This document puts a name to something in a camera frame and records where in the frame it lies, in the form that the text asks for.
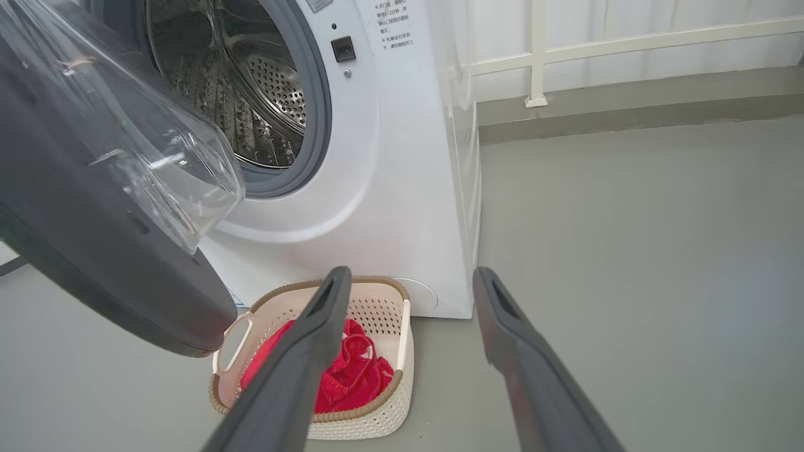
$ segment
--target laundry basket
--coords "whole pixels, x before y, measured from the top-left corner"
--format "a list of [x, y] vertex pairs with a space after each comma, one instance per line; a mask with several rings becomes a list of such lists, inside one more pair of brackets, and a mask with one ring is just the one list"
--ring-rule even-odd
[[[213, 355], [209, 399], [215, 409], [228, 413], [240, 396], [240, 378], [260, 346], [304, 310], [320, 284], [308, 281], [276, 289], [260, 298], [226, 330], [224, 342], [239, 323], [248, 322], [227, 368], [220, 364], [220, 351]], [[307, 433], [310, 439], [377, 438], [394, 432], [408, 416], [413, 387], [413, 335], [407, 291], [390, 278], [355, 277], [347, 317], [363, 327], [374, 341], [376, 353], [394, 368], [394, 376], [377, 398], [362, 407], [314, 414]]]

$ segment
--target washing machine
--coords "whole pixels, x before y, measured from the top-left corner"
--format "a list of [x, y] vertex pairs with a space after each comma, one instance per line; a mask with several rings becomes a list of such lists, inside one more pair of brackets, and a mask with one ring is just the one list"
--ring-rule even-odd
[[471, 317], [481, 177], [468, 0], [86, 7], [232, 144], [246, 200], [200, 248], [238, 303], [348, 265], [396, 278], [414, 315]]

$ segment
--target concrete floor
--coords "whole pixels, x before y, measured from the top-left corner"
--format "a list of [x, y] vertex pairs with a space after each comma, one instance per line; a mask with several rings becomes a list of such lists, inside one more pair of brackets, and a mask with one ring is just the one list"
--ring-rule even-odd
[[[802, 450], [804, 120], [482, 150], [494, 268], [628, 450]], [[208, 360], [0, 278], [0, 450], [195, 451]], [[476, 321], [417, 318], [407, 421], [310, 451], [517, 450]]]

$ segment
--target wall baseboard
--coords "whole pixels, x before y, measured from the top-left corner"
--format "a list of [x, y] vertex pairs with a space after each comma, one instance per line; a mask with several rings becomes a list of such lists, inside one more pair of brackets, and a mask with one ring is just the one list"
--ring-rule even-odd
[[643, 80], [478, 104], [480, 144], [804, 115], [804, 67]]

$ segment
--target white railing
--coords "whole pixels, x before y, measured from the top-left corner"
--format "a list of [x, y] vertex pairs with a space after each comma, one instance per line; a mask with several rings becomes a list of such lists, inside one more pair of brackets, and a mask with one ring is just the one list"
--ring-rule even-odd
[[751, 17], [754, 4], [758, 0], [749, 0], [746, 3], [741, 23], [680, 31], [677, 30], [677, 18], [679, 4], [682, 1], [685, 0], [675, 0], [673, 4], [671, 24], [668, 31], [609, 39], [609, 24], [611, 23], [613, 10], [613, 0], [609, 0], [606, 2], [602, 41], [548, 49], [545, 43], [548, 27], [547, 0], [531, 0], [531, 51], [478, 61], [472, 65], [473, 74], [481, 75], [510, 69], [530, 68], [531, 95], [525, 101], [525, 106], [528, 108], [540, 107], [547, 104], [547, 100], [544, 98], [545, 64], [662, 47], [677, 47], [731, 39], [758, 38], [760, 36], [804, 32], [804, 15], [749, 22], [748, 18]]

